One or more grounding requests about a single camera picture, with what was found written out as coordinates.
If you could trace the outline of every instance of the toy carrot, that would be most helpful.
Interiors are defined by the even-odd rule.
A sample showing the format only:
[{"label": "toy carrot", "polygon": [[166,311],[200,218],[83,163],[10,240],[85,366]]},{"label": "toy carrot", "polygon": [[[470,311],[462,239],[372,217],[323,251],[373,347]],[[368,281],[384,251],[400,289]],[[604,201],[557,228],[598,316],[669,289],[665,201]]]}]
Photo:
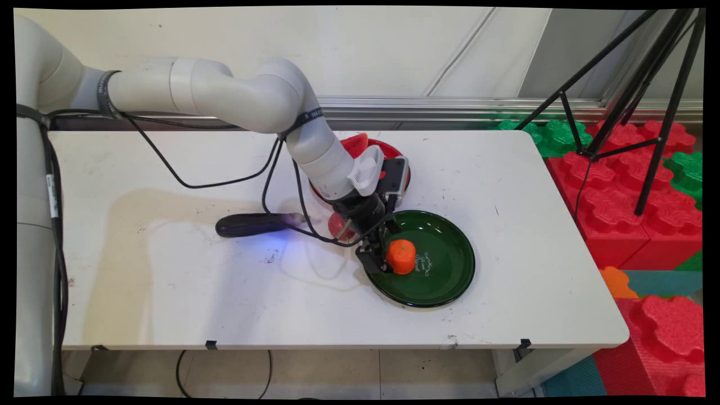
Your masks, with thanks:
[{"label": "toy carrot", "polygon": [[405,239],[390,242],[387,263],[392,266],[392,271],[399,275],[412,272],[415,268],[415,245]]}]

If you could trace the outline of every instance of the green plate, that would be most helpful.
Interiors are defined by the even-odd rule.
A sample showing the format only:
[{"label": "green plate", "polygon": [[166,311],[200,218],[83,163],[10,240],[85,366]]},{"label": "green plate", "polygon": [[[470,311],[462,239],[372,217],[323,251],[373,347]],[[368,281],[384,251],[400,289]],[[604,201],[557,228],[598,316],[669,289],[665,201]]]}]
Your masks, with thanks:
[{"label": "green plate", "polygon": [[383,294],[406,306],[429,308],[457,299],[475,274],[472,246],[460,229],[445,218],[426,211],[395,214],[402,232],[385,231],[385,252],[395,239],[415,244],[415,269],[406,274],[367,273]]}]

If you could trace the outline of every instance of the floor tile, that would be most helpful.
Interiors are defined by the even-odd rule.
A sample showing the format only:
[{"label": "floor tile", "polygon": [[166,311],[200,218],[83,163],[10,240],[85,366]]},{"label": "floor tile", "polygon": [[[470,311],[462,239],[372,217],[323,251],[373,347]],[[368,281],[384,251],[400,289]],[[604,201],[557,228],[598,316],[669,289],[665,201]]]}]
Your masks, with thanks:
[{"label": "floor tile", "polygon": [[189,367],[184,388],[194,398],[256,399],[267,384],[270,363],[267,350],[201,350],[193,353]]},{"label": "floor tile", "polygon": [[381,350],[382,399],[497,398],[489,350]]},{"label": "floor tile", "polygon": [[266,399],[379,399],[377,350],[273,350]]},{"label": "floor tile", "polygon": [[[110,350],[93,352],[83,373],[83,395],[181,395],[175,381],[178,350]],[[180,364],[183,378],[192,356]]]}]

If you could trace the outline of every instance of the red foam block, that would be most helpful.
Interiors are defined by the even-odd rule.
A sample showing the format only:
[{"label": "red foam block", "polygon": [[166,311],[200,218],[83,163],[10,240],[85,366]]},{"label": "red foam block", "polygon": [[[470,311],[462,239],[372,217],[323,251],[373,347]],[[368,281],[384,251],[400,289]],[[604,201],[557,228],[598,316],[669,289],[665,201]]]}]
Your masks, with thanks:
[{"label": "red foam block", "polygon": [[[610,168],[615,171],[615,184],[620,191],[633,197],[637,202],[640,196],[642,185],[647,176],[647,169],[652,160],[652,152],[643,148],[631,152],[620,153],[615,160],[609,163]],[[670,180],[673,173],[668,168],[660,165],[657,167],[655,179],[651,190],[667,192],[672,189]]]},{"label": "red foam block", "polygon": [[[568,152],[562,158],[548,158],[546,164],[573,215],[588,158]],[[613,183],[614,177],[604,160],[594,162],[577,212],[577,227],[599,268],[619,267],[649,240],[640,226],[641,218],[632,215],[629,198]]]},{"label": "red foam block", "polygon": [[[603,124],[605,124],[605,120],[600,121],[592,127],[588,127],[587,132],[591,134],[594,138],[595,135],[598,134],[598,131],[600,131],[600,128],[602,128]],[[607,137],[605,145],[603,145],[600,153],[613,151],[617,148],[634,145],[642,141],[645,141],[645,137],[638,133],[637,126],[631,123],[628,123],[627,125],[617,124],[615,125],[615,128],[613,128],[613,132],[610,134],[610,136]],[[614,160],[615,157],[616,155],[608,156],[606,159],[608,159],[608,161],[611,161]]]},{"label": "red foam block", "polygon": [[[575,152],[567,152],[562,158],[548,158],[546,162],[550,176],[555,181],[567,208],[574,213],[577,192],[588,172],[588,158]],[[613,188],[615,173],[603,160],[590,166],[585,189],[607,190]]]},{"label": "red foam block", "polygon": [[642,228],[650,240],[620,269],[673,270],[703,248],[703,213],[676,190],[650,193]]},{"label": "red foam block", "polygon": [[[662,123],[657,121],[648,121],[645,125],[638,127],[637,132],[645,139],[657,138],[660,136],[660,128]],[[695,137],[685,131],[685,126],[680,123],[672,123],[670,126],[670,136],[667,138],[665,150],[662,152],[663,158],[669,158],[675,152],[685,152],[692,154]]]},{"label": "red foam block", "polygon": [[628,196],[616,188],[583,190],[577,227],[598,267],[624,263],[649,240]]},{"label": "red foam block", "polygon": [[593,355],[608,395],[705,396],[703,308],[685,297],[615,302],[630,339]]}]

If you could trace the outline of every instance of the black handle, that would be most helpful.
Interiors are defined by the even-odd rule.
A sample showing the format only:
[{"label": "black handle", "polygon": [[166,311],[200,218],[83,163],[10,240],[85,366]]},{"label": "black handle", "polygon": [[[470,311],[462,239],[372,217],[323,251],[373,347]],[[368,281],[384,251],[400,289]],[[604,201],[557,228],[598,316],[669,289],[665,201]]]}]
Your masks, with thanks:
[{"label": "black handle", "polygon": [[235,214],[220,219],[215,224],[215,232],[223,238],[259,235],[282,231],[287,226],[282,216],[285,214]]}]

